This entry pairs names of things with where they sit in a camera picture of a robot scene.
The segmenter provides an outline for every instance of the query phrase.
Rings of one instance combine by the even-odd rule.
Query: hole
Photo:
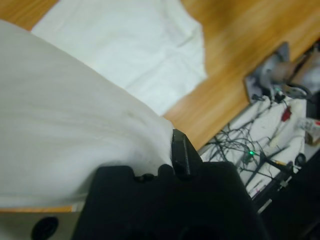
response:
[[[38,221],[31,232],[32,240],[48,240],[58,229],[59,221],[56,217],[46,217]]]

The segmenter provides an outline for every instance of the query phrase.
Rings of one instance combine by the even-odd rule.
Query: wooden table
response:
[[[31,28],[57,0],[1,0],[0,19]],[[203,26],[208,79],[164,116],[201,148],[249,103],[244,76],[282,42],[291,58],[319,37],[319,0],[182,0]]]

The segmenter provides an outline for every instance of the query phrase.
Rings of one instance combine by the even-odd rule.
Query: red component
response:
[[[290,119],[291,114],[292,114],[292,112],[291,112],[291,106],[288,106],[288,107],[284,110],[284,112],[283,112],[283,114],[282,114],[281,121],[282,121],[282,122],[285,122],[285,121],[287,121],[288,119]]]

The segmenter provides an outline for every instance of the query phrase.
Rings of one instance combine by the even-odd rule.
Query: white cloth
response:
[[[156,175],[172,133],[82,62],[0,21],[0,207],[83,201],[103,164]]]
[[[206,78],[201,25],[180,0],[61,0],[32,33],[158,115]]]

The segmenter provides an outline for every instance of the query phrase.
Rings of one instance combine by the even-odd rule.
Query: black cable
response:
[[[239,167],[239,169],[242,170],[242,171],[251,172],[251,173],[254,173],[254,172],[255,172],[255,171],[253,171],[253,170],[249,170],[249,169],[246,169],[246,168],[243,168],[243,167]],[[275,179],[274,177],[269,176],[269,175],[264,174],[264,173],[261,173],[261,172],[259,172],[259,171],[257,172],[257,174],[260,174],[260,175],[262,175],[262,176],[268,177],[268,178],[270,178],[270,179],[272,179],[272,180],[275,180],[275,181],[279,181],[278,179]]]

